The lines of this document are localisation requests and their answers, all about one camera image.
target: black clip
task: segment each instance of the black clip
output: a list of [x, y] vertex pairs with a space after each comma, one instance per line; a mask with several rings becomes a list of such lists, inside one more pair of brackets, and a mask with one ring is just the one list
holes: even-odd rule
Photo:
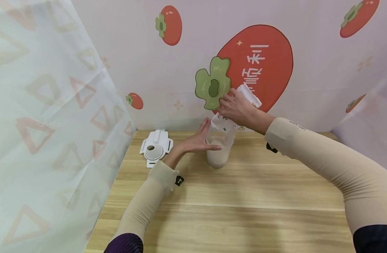
[[180, 186], [183, 181], [184, 181], [184, 178], [182, 176], [177, 176], [177, 178], [175, 179], [175, 184], [177, 186]]
[[269, 143], [267, 143], [267, 149], [270, 150], [270, 151], [272, 151], [272, 152], [274, 152], [275, 154], [278, 152], [277, 149], [271, 148], [271, 146], [269, 145]]

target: white plastic device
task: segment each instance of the white plastic device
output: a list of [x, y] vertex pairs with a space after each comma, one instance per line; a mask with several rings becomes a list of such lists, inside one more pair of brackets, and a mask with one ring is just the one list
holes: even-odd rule
[[174, 141], [168, 138], [167, 131], [152, 131], [140, 147], [140, 154], [144, 154], [144, 157], [147, 159], [146, 167], [153, 168], [158, 160], [170, 152], [173, 144]]

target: purple striped sleeve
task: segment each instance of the purple striped sleeve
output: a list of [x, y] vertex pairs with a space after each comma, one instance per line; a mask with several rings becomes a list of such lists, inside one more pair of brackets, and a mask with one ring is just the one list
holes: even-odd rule
[[143, 242], [135, 234], [121, 234], [108, 244], [104, 253], [143, 253]]

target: wall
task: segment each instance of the wall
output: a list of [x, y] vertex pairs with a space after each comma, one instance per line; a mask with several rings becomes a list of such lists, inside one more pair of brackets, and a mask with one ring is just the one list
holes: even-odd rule
[[[108, 71], [119, 92], [141, 98], [135, 96], [134, 107], [126, 106], [137, 127], [148, 130], [194, 130], [204, 117], [213, 115], [195, 94], [196, 73], [209, 72], [211, 59], [219, 55], [230, 59], [227, 77], [233, 87], [243, 82], [243, 69], [263, 69], [262, 74], [253, 74], [260, 79], [252, 85], [262, 102], [272, 105], [263, 110], [314, 131], [331, 131], [346, 116], [350, 101], [367, 93], [387, 72], [387, 1], [364, 0], [354, 17], [349, 11], [358, 4], [74, 1], [95, 46], [111, 66]], [[164, 39], [156, 29], [161, 12], [174, 15], [165, 19]], [[177, 12], [182, 23], [179, 41]], [[342, 28], [345, 16], [351, 21]], [[243, 31], [257, 24], [263, 26], [253, 30], [253, 36]], [[260, 53], [265, 59], [247, 62], [247, 56], [253, 56], [249, 46], [258, 44], [269, 45]]]
[[342, 143], [387, 168], [387, 74], [333, 132]]

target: wooden table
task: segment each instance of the wooden table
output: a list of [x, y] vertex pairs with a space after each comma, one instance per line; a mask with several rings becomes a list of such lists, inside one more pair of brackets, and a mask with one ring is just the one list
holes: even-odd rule
[[[149, 133], [135, 133], [85, 253], [105, 250], [147, 178], [139, 151]], [[175, 144], [191, 134], [169, 132]], [[185, 182], [162, 201], [145, 235], [145, 253], [354, 252], [340, 191], [265, 145], [259, 134], [237, 133], [221, 169], [207, 164], [206, 152], [187, 154], [177, 166]]]

